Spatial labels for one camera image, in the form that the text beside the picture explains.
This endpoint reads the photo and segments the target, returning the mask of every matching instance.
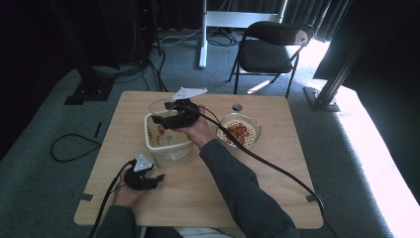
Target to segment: hand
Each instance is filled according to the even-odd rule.
[[[200,113],[205,114],[206,110],[202,107],[204,106],[200,105]],[[198,120],[190,127],[179,128],[175,129],[174,131],[185,133],[189,140],[191,140],[200,150],[209,141],[214,139],[210,132],[207,120],[202,116],[200,116]]]
[[[115,185],[116,190],[114,192],[114,200],[112,201],[113,205],[134,207],[139,201],[144,190],[133,190],[124,182],[124,176],[127,171],[122,171],[120,174],[120,180],[117,185]]]

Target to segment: gray sleeve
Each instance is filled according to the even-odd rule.
[[[247,238],[298,237],[290,216],[260,189],[256,174],[233,157],[217,139],[202,148],[200,157]]]
[[[137,238],[136,216],[126,206],[112,205],[98,229],[96,238]]]

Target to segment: chair back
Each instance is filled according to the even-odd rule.
[[[278,46],[306,47],[313,36],[314,30],[310,25],[262,21],[251,24],[246,29],[243,40],[252,37]]]

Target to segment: food in basket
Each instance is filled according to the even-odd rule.
[[[246,138],[251,136],[249,129],[243,123],[238,123],[236,125],[229,126],[227,130],[243,146],[245,145]]]

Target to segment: person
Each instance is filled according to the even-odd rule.
[[[205,113],[205,110],[200,108],[200,112]],[[212,136],[205,118],[199,117],[192,126],[175,131],[185,133],[199,148],[199,155],[213,176],[234,221],[247,238],[298,237],[290,216],[260,189],[257,175]],[[124,184],[123,177],[124,173],[116,187]],[[143,192],[128,186],[118,188],[97,237],[136,237],[136,218],[131,207],[141,199]]]

